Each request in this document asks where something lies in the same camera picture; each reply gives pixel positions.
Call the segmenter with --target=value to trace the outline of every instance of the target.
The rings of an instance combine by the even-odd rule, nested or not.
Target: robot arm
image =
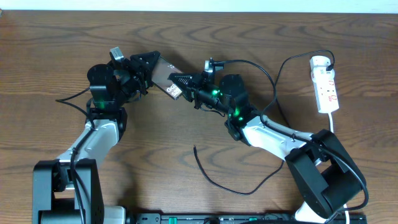
[[[124,208],[104,206],[97,168],[126,130],[123,104],[137,94],[146,95],[152,86],[152,71],[160,53],[132,55],[128,60],[116,47],[110,56],[108,64],[95,65],[87,73],[93,98],[80,137],[55,160],[39,161],[34,168],[32,223],[129,222]],[[54,192],[73,190],[74,186],[80,189],[74,199],[55,198]]]
[[[333,133],[302,133],[271,121],[249,103],[240,75],[225,75],[218,86],[214,84],[215,71],[222,68],[221,62],[211,58],[202,73],[172,73],[169,80],[186,100],[195,102],[195,109],[204,105],[227,114],[224,125],[235,141],[263,148],[286,161],[304,201],[316,216],[307,221],[319,222],[321,218],[324,222],[362,189],[366,194],[364,176]],[[320,173],[316,165],[329,160],[331,166]]]

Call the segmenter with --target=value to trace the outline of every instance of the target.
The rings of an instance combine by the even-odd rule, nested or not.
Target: cable connector
[[[311,79],[319,113],[331,113],[339,108],[335,86],[335,71],[328,57],[314,56],[310,60]]]

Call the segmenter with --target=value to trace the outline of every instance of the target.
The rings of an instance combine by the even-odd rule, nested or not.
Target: white power cord
[[[334,133],[335,130],[333,129],[333,118],[331,117],[331,112],[328,113],[328,115],[329,115],[329,127],[330,127],[330,131]]]
[[[330,131],[331,132],[335,132],[334,128],[333,128],[333,117],[331,116],[331,112],[328,113],[329,115],[329,127],[330,127]],[[346,215],[346,224],[349,224],[349,214],[348,211],[345,211],[345,215]]]

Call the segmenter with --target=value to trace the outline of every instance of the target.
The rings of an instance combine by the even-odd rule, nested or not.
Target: green led light
[[[236,109],[235,109],[234,116],[239,116],[239,114],[240,114],[240,110],[236,108]]]
[[[98,108],[99,109],[105,109],[105,103],[104,102],[98,102]]]
[[[170,217],[169,218],[169,224],[177,224],[177,218]]]

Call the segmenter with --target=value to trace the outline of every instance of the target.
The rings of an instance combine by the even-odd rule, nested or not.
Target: power strip
[[[314,56],[310,60],[311,79],[317,98],[319,113],[331,113],[338,106],[337,92],[335,86],[335,70],[327,70],[331,65],[330,59],[325,56]]]

